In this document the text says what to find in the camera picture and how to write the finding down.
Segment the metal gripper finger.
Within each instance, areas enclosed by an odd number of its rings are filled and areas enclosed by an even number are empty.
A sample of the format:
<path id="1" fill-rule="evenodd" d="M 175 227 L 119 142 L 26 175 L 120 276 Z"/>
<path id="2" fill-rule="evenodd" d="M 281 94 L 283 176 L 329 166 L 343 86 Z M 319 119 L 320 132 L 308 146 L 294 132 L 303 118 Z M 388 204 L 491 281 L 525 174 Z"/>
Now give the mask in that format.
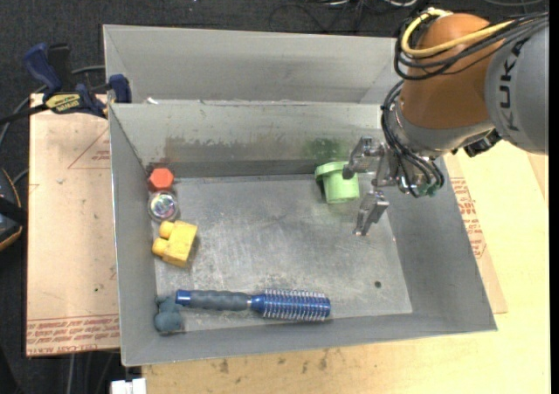
<path id="1" fill-rule="evenodd" d="M 369 191 L 362 199 L 357 213 L 357 220 L 353 233 L 366 236 L 370 227 L 376 224 L 384 214 L 390 202 L 380 190 Z"/>
<path id="2" fill-rule="evenodd" d="M 342 177 L 349 180 L 358 173 L 368 172 L 378 157 L 379 141 L 370 136 L 362 136 L 343 166 Z"/>

